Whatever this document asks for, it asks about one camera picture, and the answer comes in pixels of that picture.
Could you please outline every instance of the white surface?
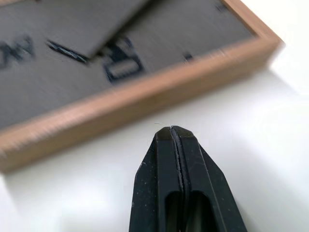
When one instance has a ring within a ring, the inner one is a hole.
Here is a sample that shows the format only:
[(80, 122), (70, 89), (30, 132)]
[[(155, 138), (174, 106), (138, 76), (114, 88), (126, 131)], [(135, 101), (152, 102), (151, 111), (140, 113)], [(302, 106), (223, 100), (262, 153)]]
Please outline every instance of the white surface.
[(249, 232), (308, 232), (307, 3), (244, 2), (287, 43), (270, 70), (3, 177), (0, 231), (128, 231), (136, 170), (179, 125), (223, 170)]

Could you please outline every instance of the white background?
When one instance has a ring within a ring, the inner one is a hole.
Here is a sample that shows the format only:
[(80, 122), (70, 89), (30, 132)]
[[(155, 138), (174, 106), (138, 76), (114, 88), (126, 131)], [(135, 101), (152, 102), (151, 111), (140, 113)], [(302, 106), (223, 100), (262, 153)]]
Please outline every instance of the white background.
[(0, 231), (127, 232), (136, 170), (179, 125), (226, 175), (249, 232), (308, 232), (309, 5), (243, 1), (286, 42), (270, 69), (0, 177)]

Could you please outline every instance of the wooden border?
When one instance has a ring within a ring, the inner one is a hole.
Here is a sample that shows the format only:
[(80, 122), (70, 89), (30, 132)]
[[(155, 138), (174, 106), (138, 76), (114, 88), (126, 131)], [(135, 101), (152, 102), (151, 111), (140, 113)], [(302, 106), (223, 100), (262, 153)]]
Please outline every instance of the wooden border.
[(240, 0), (223, 2), (255, 38), (5, 129), (0, 170), (22, 167), (264, 67), (281, 39)]

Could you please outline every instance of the white table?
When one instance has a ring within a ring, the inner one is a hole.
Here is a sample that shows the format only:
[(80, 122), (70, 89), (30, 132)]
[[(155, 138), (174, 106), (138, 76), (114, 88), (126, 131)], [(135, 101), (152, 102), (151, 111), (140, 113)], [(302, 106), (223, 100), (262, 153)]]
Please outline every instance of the white table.
[(128, 231), (136, 170), (179, 125), (226, 175), (248, 231), (308, 232), (309, 3), (244, 2), (287, 43), (270, 70), (3, 176), (0, 231)]

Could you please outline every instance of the wooden frame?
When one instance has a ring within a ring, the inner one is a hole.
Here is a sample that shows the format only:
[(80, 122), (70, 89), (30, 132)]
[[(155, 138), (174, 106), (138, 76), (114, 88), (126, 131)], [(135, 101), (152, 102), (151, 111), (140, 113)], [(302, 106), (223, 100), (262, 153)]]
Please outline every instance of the wooden frame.
[(22, 167), (264, 67), (281, 39), (240, 0), (223, 2), (253, 39), (3, 130), (0, 170)]

